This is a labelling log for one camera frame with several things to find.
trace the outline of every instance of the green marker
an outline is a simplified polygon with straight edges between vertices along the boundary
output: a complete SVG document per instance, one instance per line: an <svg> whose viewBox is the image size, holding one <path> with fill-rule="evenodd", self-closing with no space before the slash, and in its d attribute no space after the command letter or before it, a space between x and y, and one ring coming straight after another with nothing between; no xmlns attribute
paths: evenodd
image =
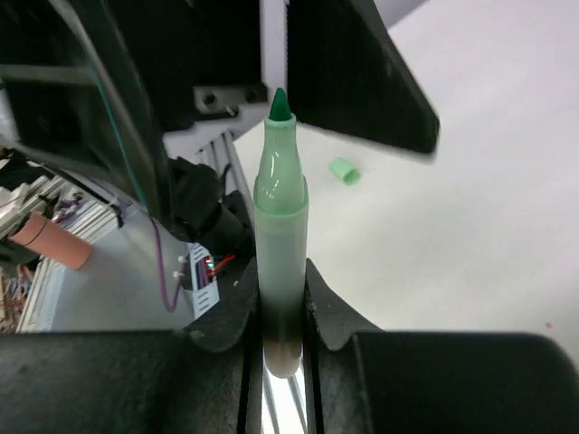
<svg viewBox="0 0 579 434"><path fill-rule="evenodd" d="M283 89L277 89L264 124L260 172L253 186L263 346L270 372L288 378L301 360L308 186L299 161L296 117Z"/></svg>

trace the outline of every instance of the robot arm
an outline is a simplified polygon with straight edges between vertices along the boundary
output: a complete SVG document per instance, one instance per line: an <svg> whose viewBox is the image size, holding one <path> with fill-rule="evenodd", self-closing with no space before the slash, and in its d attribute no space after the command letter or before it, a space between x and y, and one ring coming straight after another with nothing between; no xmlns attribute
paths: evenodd
<svg viewBox="0 0 579 434"><path fill-rule="evenodd" d="M231 4L227 14L212 1L4 5L0 37L12 43L0 48L0 77L18 151L114 185L180 240L203 239L215 253L242 242L243 227L231 216L240 210L219 204L218 174L170 159L163 135L267 101L259 0ZM296 1L287 20L288 49L280 56L298 119L433 151L438 119L372 1Z"/></svg>

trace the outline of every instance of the purple wire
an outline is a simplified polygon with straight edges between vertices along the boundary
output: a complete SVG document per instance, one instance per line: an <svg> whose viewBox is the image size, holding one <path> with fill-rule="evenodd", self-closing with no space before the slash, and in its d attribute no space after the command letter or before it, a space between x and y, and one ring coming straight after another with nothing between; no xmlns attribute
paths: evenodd
<svg viewBox="0 0 579 434"><path fill-rule="evenodd" d="M80 197L77 197L76 199L73 199L72 201L60 201L60 202L56 203L56 206L54 207L54 209L56 211L61 211L62 215L60 217L58 217L54 222L55 223L63 223L65 221L69 220L74 214L76 214L76 212L78 210L75 210L75 211L70 212L70 213L67 213L67 211L75 205L80 208L81 202L82 202L82 199Z"/></svg>
<svg viewBox="0 0 579 434"><path fill-rule="evenodd" d="M159 229L155 220L150 215L148 216L151 224L153 225L153 232L155 234L155 246L157 249L157 271L159 273L159 289L161 292L161 299L163 300L163 305L167 312L175 312L177 307L177 300L179 299L179 289L181 288L181 276L178 277L175 287L175 293L173 295L173 300L169 303L169 295L166 292L166 281L165 281L165 265L163 263L163 251L161 249L161 236L159 235ZM185 263L181 264L179 267L179 274L185 272Z"/></svg>

